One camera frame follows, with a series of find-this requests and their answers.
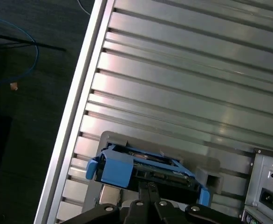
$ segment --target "dark carpet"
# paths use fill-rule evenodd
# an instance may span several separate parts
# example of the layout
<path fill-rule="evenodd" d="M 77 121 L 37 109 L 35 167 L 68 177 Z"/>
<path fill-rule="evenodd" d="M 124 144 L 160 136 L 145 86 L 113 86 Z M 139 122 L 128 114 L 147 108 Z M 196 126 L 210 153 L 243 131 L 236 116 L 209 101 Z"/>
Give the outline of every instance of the dark carpet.
<path fill-rule="evenodd" d="M 94 0 L 82 0 L 91 12 Z M 34 72 L 18 90 L 0 86 L 0 114 L 12 118 L 0 167 L 0 215 L 8 224 L 31 224 L 75 71 L 89 16 L 76 0 L 2 0 L 0 19 L 16 24 L 37 42 L 66 48 L 40 48 Z M 26 39 L 0 24 L 0 34 Z M 19 75 L 33 63 L 34 47 L 0 52 L 0 79 Z"/>

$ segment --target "screw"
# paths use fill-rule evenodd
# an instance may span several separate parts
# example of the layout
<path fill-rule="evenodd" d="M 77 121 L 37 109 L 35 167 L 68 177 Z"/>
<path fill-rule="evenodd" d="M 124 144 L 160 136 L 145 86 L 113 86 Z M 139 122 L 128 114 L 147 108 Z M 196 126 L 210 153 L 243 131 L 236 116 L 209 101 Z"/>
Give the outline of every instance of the screw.
<path fill-rule="evenodd" d="M 198 206 L 192 206 L 191 210 L 193 210 L 193 211 L 200 211 L 200 208 Z"/>
<path fill-rule="evenodd" d="M 160 202 L 159 203 L 161 206 L 166 206 L 167 205 L 167 202 Z"/>
<path fill-rule="evenodd" d="M 114 209 L 113 209 L 112 207 L 106 207 L 105 210 L 106 210 L 106 211 L 112 211 L 112 210 L 114 210 Z"/>

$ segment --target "blue cable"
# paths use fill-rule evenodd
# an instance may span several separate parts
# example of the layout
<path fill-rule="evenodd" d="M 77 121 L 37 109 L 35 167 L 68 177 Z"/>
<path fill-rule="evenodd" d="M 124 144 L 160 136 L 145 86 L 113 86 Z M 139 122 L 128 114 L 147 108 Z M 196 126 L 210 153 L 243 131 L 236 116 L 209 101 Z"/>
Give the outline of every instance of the blue cable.
<path fill-rule="evenodd" d="M 10 23 L 10 22 L 7 22 L 7 21 L 5 21 L 5 20 L 1 20 L 1 19 L 0 19 L 0 22 L 6 23 L 6 24 L 8 24 L 8 25 L 10 25 L 10 26 L 12 26 L 12 27 L 18 29 L 19 31 L 21 31 L 21 32 L 23 32 L 24 34 L 26 34 L 33 42 L 36 43 L 35 39 L 34 39 L 29 33 L 27 33 L 25 30 L 23 30 L 22 28 L 20 28 L 20 27 L 14 25 L 14 24 L 12 24 L 12 23 Z M 7 78 L 7 79 L 2 79 L 2 80 L 0 80 L 0 84 L 3 84 L 3 83 L 13 83 L 13 82 L 15 82 L 16 80 L 18 80 L 18 79 L 20 79 L 20 78 L 23 78 L 23 77 L 25 77 L 25 76 L 27 76 L 27 75 L 29 75 L 29 74 L 33 71 L 33 69 L 36 67 L 37 62 L 38 62 L 39 49 L 38 49 L 37 46 L 35 46 L 35 49 L 36 49 L 36 56 L 35 56 L 35 60 L 34 60 L 34 63 L 33 63 L 33 65 L 32 65 L 32 67 L 31 67 L 30 69 L 28 69 L 26 72 L 24 72 L 23 74 L 19 75 L 19 76 L 15 76 L 15 77 L 11 77 L 11 78 Z"/>

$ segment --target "network cable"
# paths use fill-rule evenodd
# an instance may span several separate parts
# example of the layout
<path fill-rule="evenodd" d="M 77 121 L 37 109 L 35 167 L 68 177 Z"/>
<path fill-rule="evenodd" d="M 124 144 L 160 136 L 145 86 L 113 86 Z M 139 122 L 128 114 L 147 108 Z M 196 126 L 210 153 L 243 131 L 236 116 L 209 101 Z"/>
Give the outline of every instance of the network cable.
<path fill-rule="evenodd" d="M 27 33 L 25 30 L 23 30 L 22 28 L 10 23 L 10 22 L 7 22 L 5 20 L 1 20 L 0 19 L 0 22 L 2 23 L 5 23 L 5 24 L 8 24 L 14 28 L 16 28 L 17 30 L 21 31 L 22 33 L 24 33 L 26 36 L 28 36 L 32 42 L 36 43 L 35 39 L 29 34 Z M 15 76 L 15 77 L 11 77 L 11 78 L 7 78 L 7 79 L 2 79 L 0 80 L 0 84 L 4 84 L 4 83 L 13 83 L 17 80 L 19 80 L 20 78 L 23 78 L 23 77 L 26 77 L 28 76 L 33 70 L 34 68 L 36 67 L 37 65 L 37 62 L 38 62 L 38 57 L 39 57 L 39 49 L 38 49 L 38 46 L 35 46 L 35 49 L 36 49 L 36 55 L 35 55 L 35 60 L 33 62 L 33 65 L 26 71 L 24 72 L 23 74 L 19 75 L 19 76 Z"/>
<path fill-rule="evenodd" d="M 77 0 L 77 3 L 79 3 L 81 9 L 82 9 L 85 13 L 87 13 L 88 15 L 91 15 L 91 13 L 89 13 L 89 12 L 82 6 L 82 3 L 81 3 L 80 0 Z"/>

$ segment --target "silver frame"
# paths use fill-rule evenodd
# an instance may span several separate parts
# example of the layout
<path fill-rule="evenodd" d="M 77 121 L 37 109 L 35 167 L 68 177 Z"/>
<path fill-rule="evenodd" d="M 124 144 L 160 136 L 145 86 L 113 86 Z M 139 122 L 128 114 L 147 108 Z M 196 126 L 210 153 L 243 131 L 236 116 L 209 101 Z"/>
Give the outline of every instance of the silver frame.
<path fill-rule="evenodd" d="M 96 0 L 65 104 L 34 224 L 53 224 L 114 0 Z"/>

